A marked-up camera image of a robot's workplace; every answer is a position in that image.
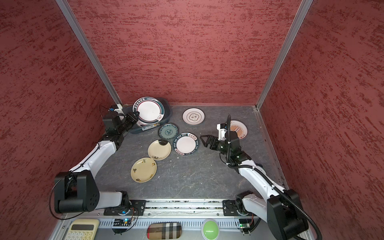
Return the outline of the green rim plate steam logo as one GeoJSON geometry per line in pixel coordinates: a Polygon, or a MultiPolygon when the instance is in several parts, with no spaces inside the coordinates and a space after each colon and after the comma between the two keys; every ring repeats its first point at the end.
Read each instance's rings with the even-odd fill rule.
{"type": "Polygon", "coordinates": [[[137,121],[137,125],[140,127],[148,126],[149,124],[143,123],[142,121],[137,121]]]}

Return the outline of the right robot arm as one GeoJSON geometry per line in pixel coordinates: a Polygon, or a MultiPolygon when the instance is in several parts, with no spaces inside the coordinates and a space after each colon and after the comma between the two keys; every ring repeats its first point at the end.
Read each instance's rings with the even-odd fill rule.
{"type": "Polygon", "coordinates": [[[200,139],[204,147],[223,154],[226,165],[244,177],[259,193],[259,196],[252,193],[240,195],[238,203],[241,212],[252,213],[266,222],[277,240],[298,237],[309,229],[309,220],[299,195],[269,178],[263,167],[242,150],[235,132],[227,132],[222,138],[202,135],[200,139]]]}

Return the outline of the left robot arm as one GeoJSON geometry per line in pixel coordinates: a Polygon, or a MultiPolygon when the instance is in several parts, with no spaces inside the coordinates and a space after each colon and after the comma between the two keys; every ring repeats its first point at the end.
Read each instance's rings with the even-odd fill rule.
{"type": "Polygon", "coordinates": [[[137,111],[105,115],[105,133],[94,149],[76,166],[55,177],[49,197],[52,214],[85,213],[98,209],[116,209],[126,215],[132,203],[125,191],[100,191],[95,177],[106,161],[120,148],[124,135],[138,122],[137,111]]]}

